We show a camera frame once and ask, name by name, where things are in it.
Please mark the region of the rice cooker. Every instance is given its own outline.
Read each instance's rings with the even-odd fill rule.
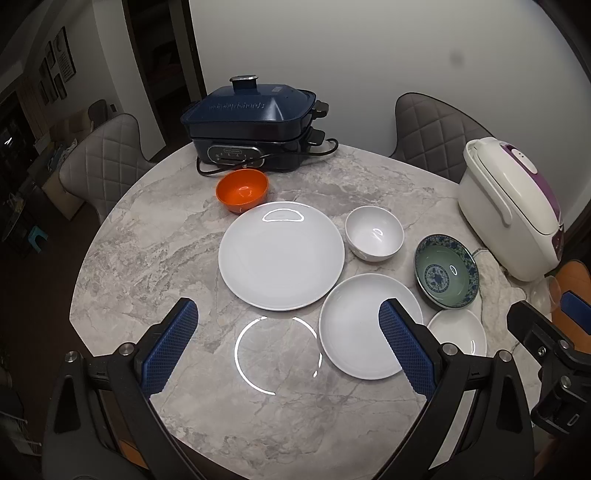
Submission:
[[[532,281],[560,262],[560,206],[535,165],[493,137],[466,144],[459,188],[462,213],[496,259],[515,278]]]

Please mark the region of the glass cup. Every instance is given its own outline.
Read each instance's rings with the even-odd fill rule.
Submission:
[[[561,296],[562,292],[558,281],[552,275],[549,275],[531,288],[527,302],[546,316],[560,308]]]

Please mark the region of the small white plate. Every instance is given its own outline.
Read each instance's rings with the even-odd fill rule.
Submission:
[[[466,355],[486,356],[486,334],[470,310],[442,310],[427,326],[439,343],[453,343]]]
[[[346,374],[378,380],[402,370],[379,327],[379,307],[388,299],[398,299],[415,322],[423,323],[412,292],[386,275],[356,275],[326,297],[318,322],[320,341],[326,355]]]

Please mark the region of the quilted chair back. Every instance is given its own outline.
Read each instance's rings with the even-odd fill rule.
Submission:
[[[394,113],[398,141],[391,157],[456,183],[466,171],[466,143],[493,136],[465,113],[420,93],[398,98]]]
[[[60,182],[72,195],[90,203],[101,223],[154,164],[142,155],[139,125],[123,113],[88,135],[60,168]]]

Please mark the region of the blue and white patterned bowl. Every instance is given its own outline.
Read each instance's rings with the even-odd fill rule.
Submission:
[[[442,233],[421,240],[414,274],[425,295],[444,309],[462,309],[478,294],[476,262],[458,240]]]

